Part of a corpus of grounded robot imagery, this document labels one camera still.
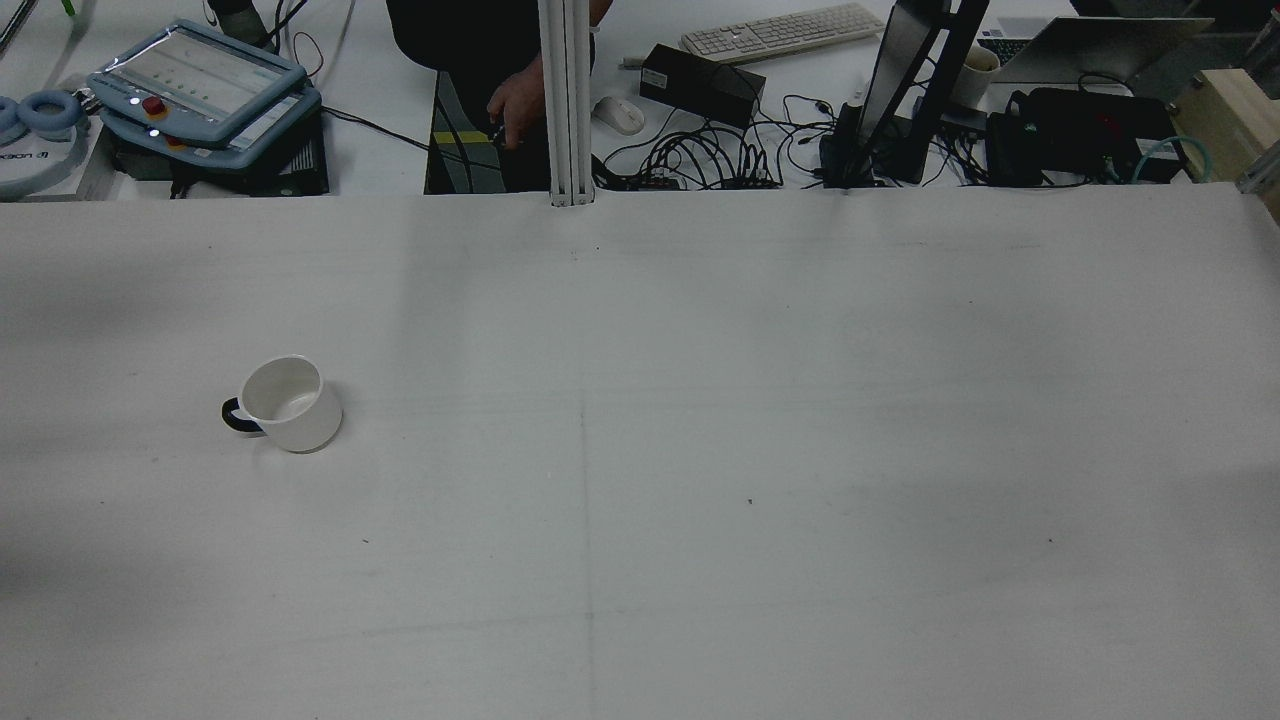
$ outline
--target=green cable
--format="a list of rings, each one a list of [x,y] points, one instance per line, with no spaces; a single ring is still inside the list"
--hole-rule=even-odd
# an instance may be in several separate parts
[[[1208,149],[1204,147],[1204,143],[1196,140],[1194,137],[1187,137],[1185,135],[1175,135],[1172,137],[1166,137],[1165,140],[1161,140],[1160,142],[1152,145],[1151,147],[1147,149],[1146,152],[1142,154],[1142,159],[1138,160],[1138,167],[1133,169],[1133,177],[1129,178],[1129,184],[1134,184],[1138,182],[1138,177],[1142,176],[1142,169],[1147,165],[1147,160],[1151,160],[1152,155],[1158,152],[1161,147],[1170,145],[1172,142],[1185,142],[1187,145],[1190,145],[1192,147],[1198,150],[1201,158],[1204,159],[1204,170],[1201,173],[1199,179],[1192,178],[1194,179],[1194,182],[1204,182],[1206,179],[1208,179],[1211,174],[1213,174],[1213,158],[1208,154]]]

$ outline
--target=white cup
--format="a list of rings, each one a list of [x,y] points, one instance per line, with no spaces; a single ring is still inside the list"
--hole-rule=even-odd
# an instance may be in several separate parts
[[[1000,72],[1000,58],[995,53],[974,45],[964,58],[960,77],[951,90],[951,101],[964,108],[977,108],[992,78]]]
[[[223,404],[223,420],[233,430],[265,433],[289,452],[308,452],[338,432],[342,404],[314,363],[285,355],[253,370],[241,393]]]

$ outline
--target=red emergency stop button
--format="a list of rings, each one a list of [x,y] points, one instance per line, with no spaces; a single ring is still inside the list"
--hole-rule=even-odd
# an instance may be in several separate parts
[[[147,118],[155,120],[168,115],[169,108],[165,106],[164,100],[152,95],[142,101],[142,111],[147,114]]]

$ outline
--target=hand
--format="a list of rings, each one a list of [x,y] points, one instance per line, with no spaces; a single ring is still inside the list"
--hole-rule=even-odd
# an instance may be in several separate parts
[[[525,132],[547,115],[547,91],[543,87],[543,56],[539,54],[527,68],[511,76],[489,99],[489,122],[499,119],[507,127],[503,147],[515,150]]]

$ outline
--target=black mug handle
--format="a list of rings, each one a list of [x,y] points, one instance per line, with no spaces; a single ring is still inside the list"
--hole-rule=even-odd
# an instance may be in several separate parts
[[[223,402],[223,421],[227,427],[241,433],[260,433],[262,427],[253,420],[246,420],[243,418],[237,418],[232,413],[239,410],[239,398],[233,397],[227,402]]]

